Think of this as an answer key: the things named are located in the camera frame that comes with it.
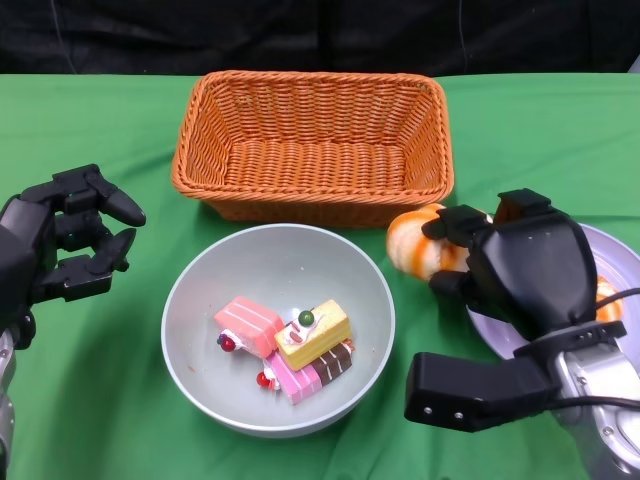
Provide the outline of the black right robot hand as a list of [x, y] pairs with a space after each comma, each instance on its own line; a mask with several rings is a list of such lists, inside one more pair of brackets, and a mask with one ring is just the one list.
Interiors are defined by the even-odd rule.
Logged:
[[597, 271], [582, 227], [528, 188], [503, 192], [493, 218], [469, 206], [437, 211], [423, 235], [466, 250], [466, 270], [441, 269], [433, 292], [510, 323], [527, 341], [596, 317]]

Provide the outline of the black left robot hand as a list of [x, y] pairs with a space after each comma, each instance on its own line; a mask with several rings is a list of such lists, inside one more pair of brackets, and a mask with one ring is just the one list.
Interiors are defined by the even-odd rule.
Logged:
[[146, 215], [95, 164], [13, 196], [1, 211], [1, 313], [107, 292]]

